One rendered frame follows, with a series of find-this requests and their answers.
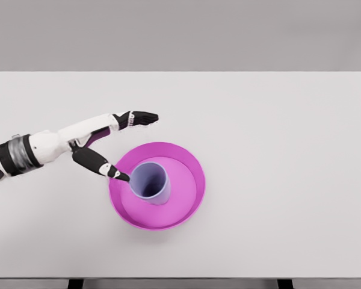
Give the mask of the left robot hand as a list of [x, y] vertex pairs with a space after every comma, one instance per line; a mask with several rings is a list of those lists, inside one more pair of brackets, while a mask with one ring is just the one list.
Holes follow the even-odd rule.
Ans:
[[158, 120], [157, 114], [145, 111], [108, 113], [63, 128], [58, 131], [58, 135], [68, 144], [75, 163], [98, 175], [129, 182], [128, 174], [119, 171], [105, 157], [92, 150], [90, 145], [108, 136], [111, 131], [121, 131], [133, 126], [147, 126]]

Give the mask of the lavender cup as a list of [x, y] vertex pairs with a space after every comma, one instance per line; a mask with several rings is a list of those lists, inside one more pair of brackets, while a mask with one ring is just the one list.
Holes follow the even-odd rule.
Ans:
[[156, 162], [139, 164], [130, 175], [133, 194], [152, 205], [163, 205], [171, 195], [170, 178], [165, 168]]

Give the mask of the magenta plate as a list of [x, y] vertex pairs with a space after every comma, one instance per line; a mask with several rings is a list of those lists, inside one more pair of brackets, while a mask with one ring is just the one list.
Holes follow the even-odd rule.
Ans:
[[117, 214], [130, 225], [149, 231], [174, 228], [186, 222], [199, 208], [205, 195], [205, 174], [197, 158], [173, 143], [142, 144], [117, 163], [130, 174], [141, 163], [162, 165], [171, 184], [169, 201], [152, 205], [133, 194], [129, 183], [111, 179], [109, 195]]

